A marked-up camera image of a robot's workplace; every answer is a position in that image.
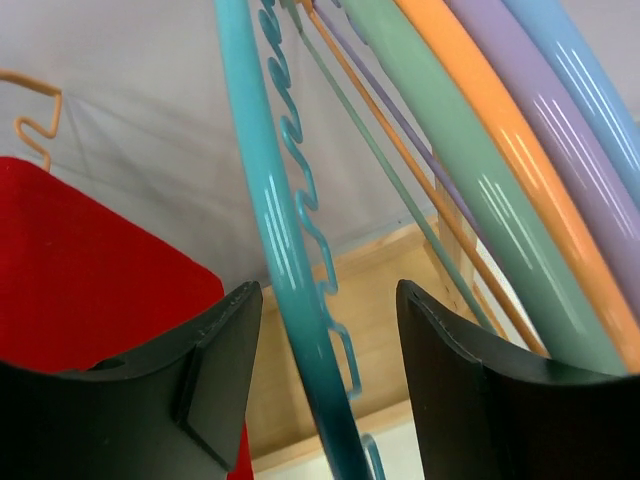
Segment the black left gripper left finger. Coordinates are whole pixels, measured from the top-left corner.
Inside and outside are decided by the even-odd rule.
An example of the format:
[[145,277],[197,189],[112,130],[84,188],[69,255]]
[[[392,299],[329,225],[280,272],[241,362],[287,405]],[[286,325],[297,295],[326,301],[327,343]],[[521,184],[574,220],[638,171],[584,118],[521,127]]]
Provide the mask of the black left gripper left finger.
[[209,310],[87,371],[1,366],[5,479],[223,479],[237,465],[263,296]]

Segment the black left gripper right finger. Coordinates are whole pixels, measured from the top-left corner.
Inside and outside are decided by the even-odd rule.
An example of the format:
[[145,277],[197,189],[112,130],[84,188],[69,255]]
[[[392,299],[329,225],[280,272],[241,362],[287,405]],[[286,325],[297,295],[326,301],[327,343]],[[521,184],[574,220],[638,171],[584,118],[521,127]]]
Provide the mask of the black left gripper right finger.
[[639,379],[520,348],[419,285],[396,287],[404,369],[429,479],[635,479]]

